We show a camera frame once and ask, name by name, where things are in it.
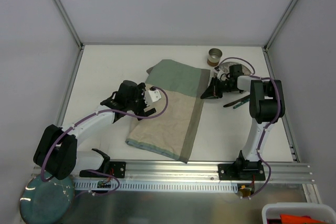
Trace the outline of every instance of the plastic bin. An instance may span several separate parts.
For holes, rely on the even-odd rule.
[[[264,224],[267,219],[280,219],[280,214],[310,216],[312,219],[336,224],[336,212],[329,206],[314,203],[267,204],[261,212]]]

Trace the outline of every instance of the black mounting bracket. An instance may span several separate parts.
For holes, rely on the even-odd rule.
[[[261,161],[245,160],[242,151],[232,164],[218,165],[219,180],[266,180],[264,166]]]
[[[116,178],[125,178],[125,173],[126,173],[126,162],[119,162],[119,161],[109,161],[107,163],[107,172],[105,174],[111,174],[112,176]],[[79,177],[82,178],[106,178],[106,176],[101,176],[98,174],[94,174],[91,172],[88,172],[86,170],[81,170],[79,173]]]
[[[126,172],[126,162],[120,162],[120,161],[110,161],[110,157],[98,150],[98,149],[92,149],[94,152],[99,153],[103,158],[103,163],[99,167],[96,172],[104,173],[104,174],[111,174],[116,178],[125,178],[125,172]],[[79,177],[82,178],[106,178],[106,176],[98,175],[95,173],[88,172],[87,170],[81,170],[79,172]]]

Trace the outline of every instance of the white table surface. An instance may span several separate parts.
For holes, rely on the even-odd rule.
[[[146,70],[162,59],[172,59],[193,67],[211,69],[206,63],[209,46],[85,46],[64,123],[77,121],[117,91],[123,80],[144,82]],[[269,76],[260,47],[216,47],[225,57],[248,60],[256,75]],[[190,161],[234,161],[246,143],[251,126],[248,103],[233,110],[223,105],[245,94],[225,93],[222,99],[205,100]],[[78,150],[98,148],[112,159],[171,160],[168,157],[130,147],[125,143],[131,118],[85,140]],[[274,126],[263,155],[270,162],[292,162],[282,121]]]

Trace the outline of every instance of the towel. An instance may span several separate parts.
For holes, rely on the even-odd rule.
[[[210,70],[194,68],[174,60],[162,60],[147,70],[146,89],[162,88],[168,96],[166,111],[155,119],[133,120],[126,143],[187,163],[194,145]],[[163,110],[165,96],[153,106]]]

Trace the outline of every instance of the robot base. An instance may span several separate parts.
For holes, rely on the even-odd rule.
[[[219,180],[266,180],[261,161],[250,162],[245,160],[242,151],[232,164],[218,165],[218,176]]]

